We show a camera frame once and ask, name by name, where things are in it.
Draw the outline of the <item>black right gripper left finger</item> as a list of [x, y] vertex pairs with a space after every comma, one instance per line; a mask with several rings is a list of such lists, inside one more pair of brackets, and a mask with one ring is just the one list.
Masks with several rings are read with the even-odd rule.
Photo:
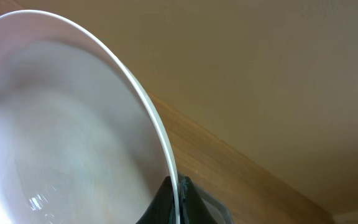
[[171, 178], [167, 176], [160, 185], [147, 210], [136, 224], [175, 224]]

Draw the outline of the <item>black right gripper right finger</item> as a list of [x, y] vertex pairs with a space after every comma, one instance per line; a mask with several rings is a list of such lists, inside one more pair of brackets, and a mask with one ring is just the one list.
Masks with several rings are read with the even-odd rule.
[[232, 215], [218, 199], [204, 191], [200, 186], [179, 174], [180, 223], [233, 224]]

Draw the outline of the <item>white plate blue stain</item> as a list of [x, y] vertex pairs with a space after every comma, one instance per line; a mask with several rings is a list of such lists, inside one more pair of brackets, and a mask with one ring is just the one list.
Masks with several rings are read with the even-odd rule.
[[92, 33], [51, 12], [0, 16], [0, 223], [138, 223], [172, 148], [150, 97]]

